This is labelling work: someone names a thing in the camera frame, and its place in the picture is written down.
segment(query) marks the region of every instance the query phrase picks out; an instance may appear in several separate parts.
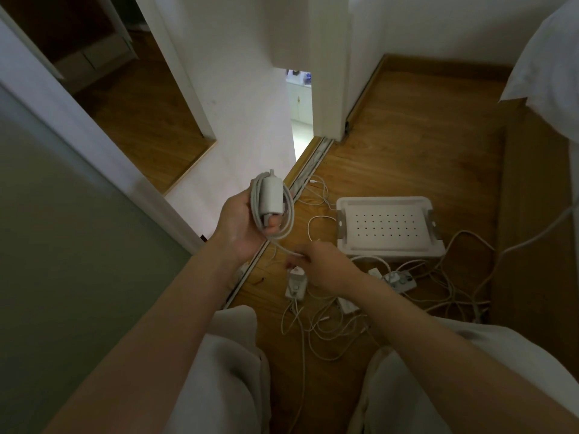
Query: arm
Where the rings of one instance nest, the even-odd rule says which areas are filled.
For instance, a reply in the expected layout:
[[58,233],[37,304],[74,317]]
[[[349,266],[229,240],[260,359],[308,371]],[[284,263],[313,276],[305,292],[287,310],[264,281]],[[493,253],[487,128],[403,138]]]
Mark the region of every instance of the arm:
[[[279,221],[272,217],[266,233],[277,231]],[[264,240],[251,219],[248,191],[229,198],[213,237],[84,380],[45,434],[163,430],[228,283]]]
[[579,419],[472,343],[361,272],[328,243],[290,256],[310,280],[350,299],[374,320],[455,433],[579,432]]

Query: cabinet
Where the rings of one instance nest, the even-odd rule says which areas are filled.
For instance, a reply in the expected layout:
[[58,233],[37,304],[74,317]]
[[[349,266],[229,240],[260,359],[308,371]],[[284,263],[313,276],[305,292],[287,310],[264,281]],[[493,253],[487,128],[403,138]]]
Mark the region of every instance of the cabinet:
[[309,125],[314,124],[312,108],[312,88],[287,83],[289,96],[289,113],[292,120]]

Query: hand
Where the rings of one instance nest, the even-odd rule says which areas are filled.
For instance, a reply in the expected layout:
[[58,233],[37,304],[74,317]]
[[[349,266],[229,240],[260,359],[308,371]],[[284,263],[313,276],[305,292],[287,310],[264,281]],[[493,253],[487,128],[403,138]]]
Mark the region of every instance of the hand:
[[308,280],[339,297],[350,299],[350,292],[364,273],[348,257],[329,242],[310,242],[294,248],[304,255],[288,256],[288,269],[299,266],[306,271]]
[[[281,219],[281,216],[271,216],[264,233],[277,233]],[[257,253],[265,241],[265,236],[257,229],[251,215],[250,189],[245,189],[225,202],[213,237],[221,241],[222,247],[233,253],[239,266]]]

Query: white tile floor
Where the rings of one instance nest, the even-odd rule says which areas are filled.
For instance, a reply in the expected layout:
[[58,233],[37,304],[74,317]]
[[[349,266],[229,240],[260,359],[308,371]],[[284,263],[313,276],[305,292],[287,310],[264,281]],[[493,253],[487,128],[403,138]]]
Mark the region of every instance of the white tile floor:
[[292,120],[291,129],[293,132],[293,149],[295,151],[295,159],[297,160],[310,144],[312,138],[314,138],[314,126]]

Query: person's right arm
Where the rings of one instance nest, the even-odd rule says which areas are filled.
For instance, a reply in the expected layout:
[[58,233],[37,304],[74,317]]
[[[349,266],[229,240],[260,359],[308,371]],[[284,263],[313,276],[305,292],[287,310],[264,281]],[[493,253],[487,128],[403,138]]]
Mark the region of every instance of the person's right arm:
[[579,419],[526,379],[455,334],[327,242],[288,256],[308,279],[362,308],[454,433],[579,432]]

